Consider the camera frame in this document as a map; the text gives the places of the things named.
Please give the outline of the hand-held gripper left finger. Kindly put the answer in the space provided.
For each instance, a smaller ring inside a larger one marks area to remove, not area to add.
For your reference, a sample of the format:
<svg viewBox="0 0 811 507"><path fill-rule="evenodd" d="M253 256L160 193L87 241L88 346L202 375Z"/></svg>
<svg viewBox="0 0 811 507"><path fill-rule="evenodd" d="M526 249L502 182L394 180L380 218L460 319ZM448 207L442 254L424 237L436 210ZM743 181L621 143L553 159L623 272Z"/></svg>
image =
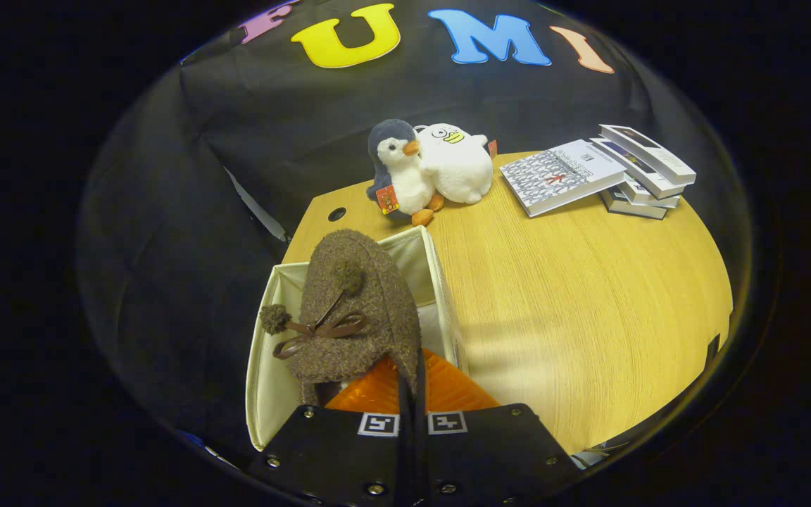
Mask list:
<svg viewBox="0 0 811 507"><path fill-rule="evenodd" d="M300 405L248 474L300 506L413 506L414 404L395 378L399 414Z"/></svg>

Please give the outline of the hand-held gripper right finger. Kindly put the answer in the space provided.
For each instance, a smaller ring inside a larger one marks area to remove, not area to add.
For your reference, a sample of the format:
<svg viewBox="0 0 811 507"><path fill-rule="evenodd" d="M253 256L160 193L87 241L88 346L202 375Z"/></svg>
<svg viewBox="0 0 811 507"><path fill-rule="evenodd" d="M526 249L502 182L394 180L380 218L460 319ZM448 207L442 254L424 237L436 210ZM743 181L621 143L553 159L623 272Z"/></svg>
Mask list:
<svg viewBox="0 0 811 507"><path fill-rule="evenodd" d="M415 396L416 506L535 506L581 478L527 404L475 411L426 408L426 358Z"/></svg>

